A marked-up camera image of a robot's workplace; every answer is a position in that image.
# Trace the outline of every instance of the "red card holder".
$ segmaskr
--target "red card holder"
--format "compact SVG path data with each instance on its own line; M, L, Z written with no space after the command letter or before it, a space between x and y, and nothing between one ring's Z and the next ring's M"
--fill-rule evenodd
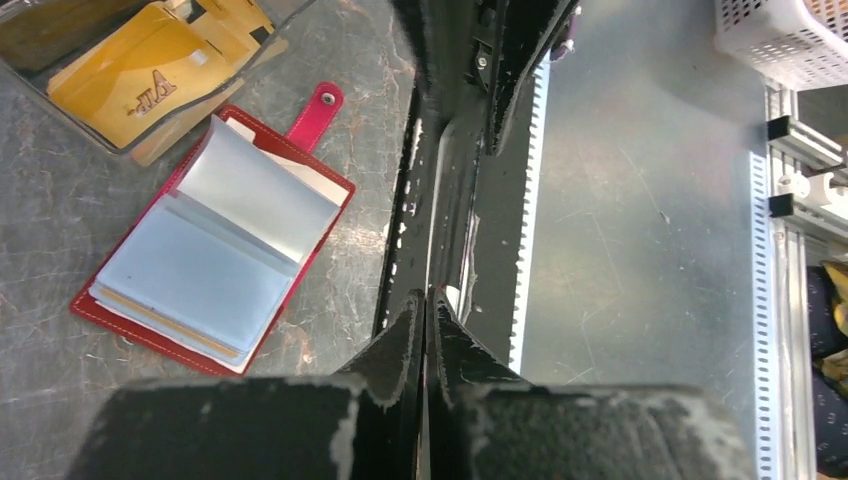
M319 92L322 89L322 87L324 87L326 89L327 85L332 85L332 84L321 84L321 85L319 85L318 89L316 89L316 93ZM316 100L316 96L313 96L313 99L310 101L309 105L312 105L312 103L315 100ZM323 126L321 126L320 128L313 127L312 134L317 135L317 137L320 137L321 134L323 134L324 129L326 129L326 126L329 125L329 120L327 119L327 115L329 115L329 119L332 119L332 116L335 115L335 112L338 111L338 108L340 106L341 106L341 96L340 96L340 91L338 91L338 92L336 92L335 104L334 105L327 105L326 103L324 103L321 107L319 107L317 109L313 107L311 110L310 110L310 106L307 106L307 108L301 114L301 118L298 120L298 124L303 125L303 122L310 122L309 114L310 114L310 111L311 111L312 112L311 115L314 117L313 118L314 120L317 120L317 121L320 121L320 122L325 122L325 120L326 120L326 122L323 123ZM332 108L333 111L331 112L326 107L333 107ZM315 157L313 157L310 153L308 153L307 151L305 151L304 149L302 149L301 147L296 145L294 142L287 139L286 137L283 137L279 133L271 130L266 125L262 124L261 122L259 122L255 118L251 117L250 115L248 115L247 113L245 113L244 111L239 109L238 107L235 107L235 106L232 106L232 105L227 105L227 106L223 107L217 113L217 115L218 115L218 117L220 117L225 122L228 119L232 118L232 119L237 120L241 124L245 125L246 127L250 128L251 130L253 130L256 133L256 137L253 140L253 144L257 148L264 150L266 152L273 153L273 154L278 155L280 157L289 159L293 162L297 162L297 163L300 163L300 164L303 164L303 165L308 165L309 167L312 167L314 170L316 170L317 172L324 175L326 178L330 179L331 181L333 181L337 185L341 186L347 192L347 196L345 197L344 202L342 203L341 208L339 209L339 213L336 215L336 218L333 219L333 222L330 225L330 228L327 229L327 232L324 234L324 237L321 239L320 242L318 242L318 245L316 246L315 250L309 256L309 259L305 262L303 268L301 269L301 271L298 273L297 277L295 278L293 288L291 288L289 290L289 293L286 295L286 298L283 300L282 304L280 305L280 307L277 311L277 314L275 315L275 318L277 318L277 317L279 317L280 313L282 313L282 311L285 309L286 304L288 304L289 300L291 299L292 294L297 289L297 286L300 283L300 281L303 279L303 275L306 273L307 270L309 270L309 267L311 266L312 261L315 259L315 256L317 255L318 251L321 250L321 247L324 245L324 242L327 240L327 236L332 231L332 229L335 227L335 224L338 221L339 216L341 216L341 213L345 210L345 208L347 208L347 205L350 202L350 199L353 196L356 188L354 187L354 185L350 181L348 181L347 179L345 179L344 177L342 177L338 173L334 172L333 170L328 168L326 165L322 164ZM307 148L311 148L312 146L315 145L315 143L317 143L317 140L315 138L307 138L303 135L300 136L300 139L301 139L301 142L299 142L299 143L301 143L302 145L305 145ZM194 158L195 154L197 153L197 150L200 147L201 142L198 142L192 148L192 150L188 153L188 155L186 155L185 159L182 162L180 162L180 164L174 170L174 173L168 178L168 181L165 182L165 185L162 187L162 189L159 190L159 192L156 194L156 196L153 198L153 200L147 206L147 208L145 209L145 211L141 215L141 217L139 217L139 219L136 220L136 222L133 224L133 226L130 227L130 230L124 235L124 237L121 239L121 241L115 246L115 248L112 250L112 253L110 253L109 256L106 258L106 260L104 260L104 262L100 265L100 267L98 267L97 272L95 272L95 274L88 280L88 282L86 282L85 286L83 286L82 290L80 290L80 292L74 297L74 299L71 301L69 308L70 308L70 311L72 313L74 313L75 315L83 317L86 320L89 320L93 323L96 323L97 325L100 325L104 328L112 330L113 332L115 332L118 335L121 335L123 337L126 337L128 340L130 340L132 342L136 342L136 343L145 345L146 347L148 347L148 348L150 348L150 349L152 349L156 352L159 352L162 355L165 355L166 357L172 358L172 359L174 359L174 360L176 360L176 361L178 361L178 362L180 362L180 363L182 363L182 364L184 364L184 365L186 365L190 368L193 368L195 370L198 370L200 372L210 374L210 375L237 376L237 375L242 375L242 374L236 373L236 372L228 369L227 367L224 367L223 365L217 363L216 361L210 359L209 357L207 357L205 355L202 355L202 354L199 354L199 353L194 352L192 350L189 350L189 349L183 347L182 345L180 345L176 342L173 342L172 340L170 340L170 339L148 329L147 327L139 325L138 323L133 322L131 320L127 320L126 318L124 318L120 315L116 315L115 313L107 310L106 308L99 305L96 302L96 300L94 299L94 297L92 297L88 293L88 290L91 287L92 283L94 282L94 279L97 276L97 273L100 272L100 269L103 268L103 266L106 264L106 262L109 261L109 259L112 257L114 252L118 249L118 247L120 247L120 245L124 242L124 240L126 240L127 236L129 236L129 234L133 231L135 226L138 225L138 222L142 218L144 218L144 215L147 214L147 212L150 210L150 208L153 206L153 204L156 202L156 200L158 200L166 192L170 191L170 189L174 187L174 185L179 181L179 179L182 178L183 174L186 171L186 168L188 167L191 160ZM253 357L251 357L250 360L248 361L248 365L245 368L245 372L250 368L250 364L253 363L253 359L256 356L256 353L261 349L262 344L265 342L265 339L268 337L268 334L273 329L273 326L275 324L276 324L276 320L271 322L271 325L268 327L268 330L263 335L262 340L260 340L259 348L257 348L255 350Z

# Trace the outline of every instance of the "gray table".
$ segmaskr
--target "gray table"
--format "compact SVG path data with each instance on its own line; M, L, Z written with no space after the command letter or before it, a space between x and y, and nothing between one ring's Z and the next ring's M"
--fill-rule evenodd
M543 383L699 385L754 445L749 152L759 76L713 2L585 2L553 66L523 366Z
M331 372L370 337L414 73L384 2L322 0L285 35L235 103L286 131L318 82L340 85L316 156L358 190L251 375ZM0 479L58 478L117 386L194 374L67 304L201 132L139 169L0 87Z

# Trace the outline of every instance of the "red leather wallet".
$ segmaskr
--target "red leather wallet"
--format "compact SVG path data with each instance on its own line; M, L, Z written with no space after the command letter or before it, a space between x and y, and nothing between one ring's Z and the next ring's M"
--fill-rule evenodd
M334 172L326 165L322 164L315 157L313 157L309 152L312 148L317 144L318 139L323 135L327 126L332 121L335 114L338 112L339 108L341 108L343 102L343 94L341 90L333 84L330 83L322 83L318 85L315 90L315 93L312 96L312 99L307 104L306 108L303 110L301 115L298 117L298 120L295 122L292 130L289 132L288 136L292 137L295 141L292 141L289 138L286 138L279 133L271 130L266 125L262 124L255 118L251 117L238 107L227 105L224 106L218 113L218 117L222 120L226 121L230 118L237 120L244 126L250 128L256 133L256 137L253 139L253 144L259 148L260 150L264 150L266 152L278 155L280 157L286 158L293 162L297 162L303 165L307 165L312 167L315 171L324 175L326 178L330 179L332 182L336 183L340 187L342 187L346 192L347 196L344 199L344 202L339 209L339 213L336 215L336 218L333 220L330 228L327 229L327 233L325 233L324 237L318 242L315 250L309 256L309 259L305 262L303 268L298 273L294 286L289 290L289 293L286 295L285 299L281 303L276 317L279 317L280 313L285 309L286 304L291 299L292 294L297 289L297 285L300 283L303 275L309 269L312 261L315 259L318 251L324 245L324 242L327 240L327 236L330 231L332 231L336 222L338 221L341 212L347 208L348 203L350 202L351 197L355 191L354 185L346 180L344 177ZM177 166L174 170L174 173L168 178L168 181L165 182L165 185L159 190L150 204L145 208L144 213L139 217L138 220L130 227L130 230L124 235L121 241L115 246L112 250L112 253L103 261L100 267L97 269L97 272L86 282L83 286L82 290L74 297L70 304L70 311L80 317L83 317L93 323L96 323L104 328L112 330L113 332L126 337L128 340L140 343L142 345L147 346L148 348L155 350L162 355L165 355L169 358L172 358L190 368L198 370L203 373L211 374L211 375L241 375L236 373L227 367L217 363L216 361L210 359L209 357L189 350L188 348L175 343L174 341L144 327L134 321L128 320L120 315L117 315L106 308L102 307L100 304L96 302L94 297L92 297L88 290L94 282L97 273L99 273L100 269L103 268L103 265L109 261L114 254L115 250L126 240L127 236L132 232L141 218L147 214L149 209L153 206L157 199L159 199L166 192L170 191L173 188L174 184L182 178L183 174L187 166L189 165L191 159L194 157L197 149L200 146L200 142L195 145L192 150L186 155L185 159ZM253 357L256 356L256 353L261 349L262 343L265 342L265 339L268 337L268 333L270 333L276 321L272 322L268 327L268 330L260 340L259 348L254 352ZM253 362L253 357L250 358L247 369L250 368L250 363Z

